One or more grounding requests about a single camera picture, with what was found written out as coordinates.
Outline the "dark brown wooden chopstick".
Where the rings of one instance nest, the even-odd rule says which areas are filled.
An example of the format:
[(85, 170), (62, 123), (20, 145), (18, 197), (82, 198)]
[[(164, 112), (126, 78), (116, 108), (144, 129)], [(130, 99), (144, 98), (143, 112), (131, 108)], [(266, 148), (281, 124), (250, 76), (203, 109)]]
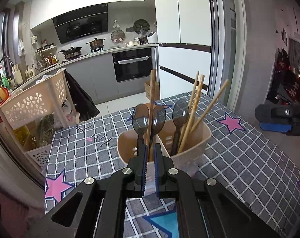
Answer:
[(150, 82), (151, 82), (151, 87), (153, 89), (150, 93), (148, 127), (147, 127), (147, 135), (146, 135), (146, 146), (147, 146), (147, 149), (148, 149), (148, 151), (147, 151), (147, 160), (150, 159), (150, 137), (151, 137), (151, 127), (152, 127), (152, 121), (153, 121), (154, 90), (155, 90), (155, 83), (156, 83), (156, 69), (151, 70)]

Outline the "kitchen faucet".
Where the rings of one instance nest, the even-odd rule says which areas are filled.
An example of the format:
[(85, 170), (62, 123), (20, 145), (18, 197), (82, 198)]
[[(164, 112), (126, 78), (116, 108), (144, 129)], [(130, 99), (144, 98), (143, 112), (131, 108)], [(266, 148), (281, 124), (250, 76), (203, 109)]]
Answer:
[[(0, 59), (0, 66), (2, 66), (2, 72), (7, 79), (13, 77), (12, 67), (15, 66), (9, 56), (4, 56)], [(0, 84), (3, 86), (3, 80), (0, 73)]]

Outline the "white refrigerator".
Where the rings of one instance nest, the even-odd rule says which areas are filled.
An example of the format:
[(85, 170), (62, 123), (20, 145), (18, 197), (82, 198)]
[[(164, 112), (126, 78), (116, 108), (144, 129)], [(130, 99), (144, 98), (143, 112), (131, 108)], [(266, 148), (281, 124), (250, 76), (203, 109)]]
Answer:
[(155, 9), (161, 98), (192, 90), (192, 83), (174, 72), (193, 79), (204, 75), (206, 92), (211, 71), (210, 0), (155, 0)]

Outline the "black built-in oven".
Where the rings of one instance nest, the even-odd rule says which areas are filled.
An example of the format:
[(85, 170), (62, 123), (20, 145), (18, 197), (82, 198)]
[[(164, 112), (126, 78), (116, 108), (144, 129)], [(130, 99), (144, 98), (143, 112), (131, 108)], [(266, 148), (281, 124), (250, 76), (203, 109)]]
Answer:
[(113, 53), (112, 58), (117, 82), (149, 76), (153, 68), (151, 56), (150, 48)]

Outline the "black wok on stove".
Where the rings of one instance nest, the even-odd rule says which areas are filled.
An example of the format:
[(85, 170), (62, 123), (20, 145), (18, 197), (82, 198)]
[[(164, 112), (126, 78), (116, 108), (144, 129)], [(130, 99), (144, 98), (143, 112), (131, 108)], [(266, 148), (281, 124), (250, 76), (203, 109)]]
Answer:
[(82, 55), (81, 47), (71, 47), (67, 50), (60, 50), (59, 53), (62, 53), (65, 57), (65, 60), (73, 60)]

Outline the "plain bamboo chopstick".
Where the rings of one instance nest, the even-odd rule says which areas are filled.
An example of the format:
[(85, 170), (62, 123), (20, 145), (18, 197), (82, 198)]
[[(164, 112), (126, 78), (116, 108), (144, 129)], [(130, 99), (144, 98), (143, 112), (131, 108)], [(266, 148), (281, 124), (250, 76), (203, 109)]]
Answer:
[(189, 100), (189, 103), (188, 103), (189, 117), (188, 117), (188, 120), (186, 121), (185, 125), (182, 127), (182, 130), (181, 130), (181, 137), (180, 137), (180, 141), (179, 141), (179, 144), (178, 144), (178, 151), (177, 151), (178, 154), (183, 149), (183, 147), (182, 147), (183, 138), (184, 138), (184, 135), (186, 134), (186, 132), (188, 131), (188, 125), (189, 125), (189, 121), (190, 121), (190, 117), (191, 117), (192, 104), (193, 104), (193, 101), (194, 101), (194, 95), (196, 93), (196, 86), (197, 86), (197, 83), (198, 83), (199, 74), (200, 74), (200, 72), (198, 71), (197, 74), (196, 74), (195, 81), (194, 81), (194, 86), (192, 88), (191, 97), (190, 97), (190, 100)]

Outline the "beige perforated storage trolley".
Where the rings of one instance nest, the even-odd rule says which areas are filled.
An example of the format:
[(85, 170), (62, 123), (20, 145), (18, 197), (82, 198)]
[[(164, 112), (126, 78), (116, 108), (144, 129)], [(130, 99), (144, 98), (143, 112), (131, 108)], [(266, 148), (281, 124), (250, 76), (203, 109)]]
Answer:
[(5, 141), (37, 170), (46, 167), (54, 132), (79, 123), (65, 69), (12, 95), (0, 105), (0, 117)]

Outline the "yellow patterned chopstick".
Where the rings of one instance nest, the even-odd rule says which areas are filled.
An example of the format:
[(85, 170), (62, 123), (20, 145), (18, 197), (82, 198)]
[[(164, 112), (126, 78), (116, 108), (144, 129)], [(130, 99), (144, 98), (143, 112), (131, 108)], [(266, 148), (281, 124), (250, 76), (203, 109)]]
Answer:
[(191, 114), (190, 114), (189, 121), (188, 121), (186, 129), (185, 129), (185, 132), (184, 132), (184, 135), (183, 135), (182, 142), (180, 144), (178, 153), (183, 151), (183, 148), (185, 146), (185, 142), (186, 142), (187, 137), (188, 137), (188, 135), (191, 131), (192, 124), (193, 124), (194, 118), (195, 118), (196, 108), (197, 108), (198, 101), (200, 99), (200, 95), (201, 95), (201, 91), (202, 91), (202, 87), (203, 87), (203, 84), (204, 84), (204, 79), (205, 79), (205, 76), (202, 74), (198, 89), (196, 90), (196, 93), (195, 93), (195, 95), (196, 95), (195, 100), (190, 104), (191, 105)]

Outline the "cardboard box on floor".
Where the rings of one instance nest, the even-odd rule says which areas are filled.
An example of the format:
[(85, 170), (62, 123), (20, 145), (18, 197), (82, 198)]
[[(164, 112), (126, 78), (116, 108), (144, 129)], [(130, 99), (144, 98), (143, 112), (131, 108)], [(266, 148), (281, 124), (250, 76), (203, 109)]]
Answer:
[[(150, 100), (150, 93), (152, 91), (151, 82), (145, 81), (144, 82), (146, 97)], [(155, 90), (154, 90), (154, 101), (160, 100), (160, 84), (158, 82), (155, 83)]]

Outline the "pink plastic utensil holder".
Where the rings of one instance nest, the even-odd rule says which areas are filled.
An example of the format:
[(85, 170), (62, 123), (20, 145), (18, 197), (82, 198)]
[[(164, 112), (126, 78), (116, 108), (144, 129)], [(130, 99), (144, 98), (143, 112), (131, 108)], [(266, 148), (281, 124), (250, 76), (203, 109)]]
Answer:
[[(155, 141), (161, 145), (162, 155), (170, 156), (173, 143), (175, 125), (172, 120), (166, 121)], [(199, 167), (203, 165), (203, 154), (205, 153), (206, 143), (211, 137), (211, 131), (208, 125), (201, 121), (198, 127), (189, 134), (183, 151), (172, 156), (174, 166), (181, 169), (190, 176), (195, 175)], [(117, 150), (120, 159), (127, 164), (134, 153), (137, 151), (138, 135), (134, 130), (122, 132), (117, 140)]]

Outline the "black jacket on trolley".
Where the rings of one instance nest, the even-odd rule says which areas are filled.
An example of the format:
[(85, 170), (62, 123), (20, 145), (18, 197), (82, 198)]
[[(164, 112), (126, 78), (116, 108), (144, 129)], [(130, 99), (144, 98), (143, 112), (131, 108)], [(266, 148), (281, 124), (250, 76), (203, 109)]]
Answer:
[(99, 115), (100, 111), (95, 106), (90, 95), (82, 89), (79, 83), (66, 70), (64, 74), (75, 109), (79, 112), (80, 121), (87, 121)]

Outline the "black range hood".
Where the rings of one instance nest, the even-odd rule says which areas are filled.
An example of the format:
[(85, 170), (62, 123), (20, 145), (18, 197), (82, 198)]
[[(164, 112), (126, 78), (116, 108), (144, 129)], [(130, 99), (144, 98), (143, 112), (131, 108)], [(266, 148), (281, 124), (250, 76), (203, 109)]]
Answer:
[(108, 3), (72, 10), (52, 19), (61, 44), (108, 32)]

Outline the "red decorations by wall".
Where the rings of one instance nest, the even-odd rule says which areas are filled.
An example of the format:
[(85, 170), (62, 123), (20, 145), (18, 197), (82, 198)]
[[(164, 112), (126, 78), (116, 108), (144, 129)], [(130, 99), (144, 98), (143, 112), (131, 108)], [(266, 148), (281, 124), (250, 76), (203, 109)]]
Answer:
[(278, 105), (300, 103), (300, 77), (295, 74), (284, 49), (278, 51), (266, 100)]

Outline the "bronze cooking pot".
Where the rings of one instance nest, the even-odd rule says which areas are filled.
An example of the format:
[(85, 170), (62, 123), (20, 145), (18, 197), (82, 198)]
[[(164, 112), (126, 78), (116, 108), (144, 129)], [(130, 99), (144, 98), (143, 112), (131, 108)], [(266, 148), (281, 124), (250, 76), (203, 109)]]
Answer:
[(87, 42), (87, 44), (90, 46), (92, 51), (100, 51), (104, 49), (104, 40), (105, 39), (94, 38), (94, 40)]

